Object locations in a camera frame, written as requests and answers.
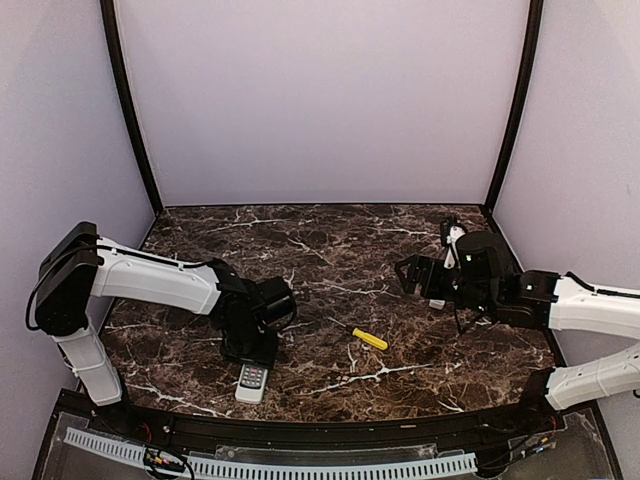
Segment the yellow handled screwdriver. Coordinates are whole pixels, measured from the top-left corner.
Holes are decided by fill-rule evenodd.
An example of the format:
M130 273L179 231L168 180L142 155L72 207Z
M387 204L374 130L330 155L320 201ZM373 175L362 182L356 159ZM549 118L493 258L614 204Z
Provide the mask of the yellow handled screwdriver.
M381 339L381 338L379 338L379 337L377 337L377 336L375 336L373 334L365 332L365 331L363 331L363 330L361 330L361 329L359 329L357 327L352 327L352 326L346 325L346 324L344 324L344 323L342 323L342 322L340 322L340 321L338 321L338 320L336 320L334 318L331 318L331 317L328 317L328 320L331 323L333 323L333 324L335 324L337 326L340 326L341 328L345 329L352 336L360 339L362 342L364 342L364 343L366 343L366 344L368 344L368 345L370 345L370 346L372 346L372 347L374 347L374 348L376 348L378 350L385 351L385 350L387 350L389 348L389 345L385 340L383 340L383 339Z

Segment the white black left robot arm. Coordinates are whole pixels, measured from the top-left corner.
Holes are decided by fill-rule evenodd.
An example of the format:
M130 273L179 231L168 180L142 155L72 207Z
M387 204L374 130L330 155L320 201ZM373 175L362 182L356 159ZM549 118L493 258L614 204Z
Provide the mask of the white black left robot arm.
M222 332L221 353L241 366L235 398L262 402L278 349L272 325L297 315L294 294L281 277L241 277L221 259L183 262L144 253L78 223L42 261L25 309L30 331L50 336L101 417L120 436L141 427L140 412L90 324L91 298L122 298L174 307L207 317Z

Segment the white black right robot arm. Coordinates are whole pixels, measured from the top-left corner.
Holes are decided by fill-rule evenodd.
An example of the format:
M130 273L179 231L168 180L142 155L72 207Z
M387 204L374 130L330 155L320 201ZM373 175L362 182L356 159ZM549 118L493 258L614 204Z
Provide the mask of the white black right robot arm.
M572 272L518 272L506 243L489 231L449 237L445 244L442 260L412 255L396 263L405 293L450 302L512 327L639 338L636 290L591 285ZM510 424L530 434L553 412L628 391L639 391L638 346L581 365L534 372L511 410Z

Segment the white remote control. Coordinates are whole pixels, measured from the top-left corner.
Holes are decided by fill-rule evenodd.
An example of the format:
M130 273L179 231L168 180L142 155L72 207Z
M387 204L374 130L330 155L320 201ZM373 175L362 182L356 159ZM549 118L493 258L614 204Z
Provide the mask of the white remote control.
M246 404L262 402L269 370L264 367L243 364L235 390L235 400Z

